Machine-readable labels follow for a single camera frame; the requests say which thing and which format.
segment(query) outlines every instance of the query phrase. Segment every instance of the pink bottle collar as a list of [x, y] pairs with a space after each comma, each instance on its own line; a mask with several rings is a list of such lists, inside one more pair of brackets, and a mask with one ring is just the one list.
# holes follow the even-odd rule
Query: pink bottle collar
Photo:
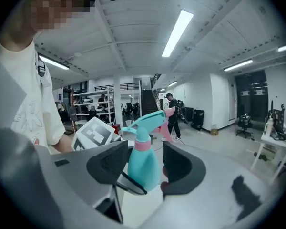
[[151, 146], [152, 146], [151, 140], [148, 140], [147, 142], [144, 143], [138, 142], [137, 140], [135, 140], [134, 142], [134, 148], [139, 151], [147, 151], [151, 148]]

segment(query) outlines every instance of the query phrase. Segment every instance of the white ceiling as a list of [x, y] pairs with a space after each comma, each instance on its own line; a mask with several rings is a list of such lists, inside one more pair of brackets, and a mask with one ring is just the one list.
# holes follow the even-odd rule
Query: white ceiling
[[[194, 17], [171, 56], [163, 58], [181, 10]], [[286, 26], [269, 0], [99, 0], [89, 13], [38, 34], [35, 43], [40, 53], [69, 63], [68, 71], [49, 67], [55, 88], [114, 74], [223, 69], [267, 57], [265, 52], [286, 44]]]

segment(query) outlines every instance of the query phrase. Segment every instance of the white shelving unit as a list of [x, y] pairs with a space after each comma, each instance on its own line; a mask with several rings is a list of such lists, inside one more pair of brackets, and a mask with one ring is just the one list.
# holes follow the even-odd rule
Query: white shelving unit
[[[102, 94], [104, 94], [105, 96], [108, 96], [108, 100], [104, 101], [104, 102], [93, 102], [93, 103], [86, 103], [86, 104], [75, 104], [74, 106], [79, 106], [80, 107], [80, 112], [81, 112], [81, 106], [83, 105], [93, 105], [93, 104], [107, 104], [108, 106], [110, 106], [110, 95], [113, 94], [113, 92], [111, 92], [109, 89], [107, 90], [100, 90], [100, 91], [94, 91], [94, 92], [87, 92], [87, 93], [81, 93], [81, 94], [74, 94], [74, 97], [87, 97], [87, 96], [94, 96], [94, 97], [98, 97], [101, 96]], [[110, 112], [110, 108], [108, 109], [108, 113], [97, 113], [98, 116], [100, 115], [108, 115], [109, 116], [109, 123], [110, 126], [112, 124], [111, 122], [111, 114], [113, 114], [114, 112]], [[76, 114], [77, 116], [89, 116], [89, 114]]]

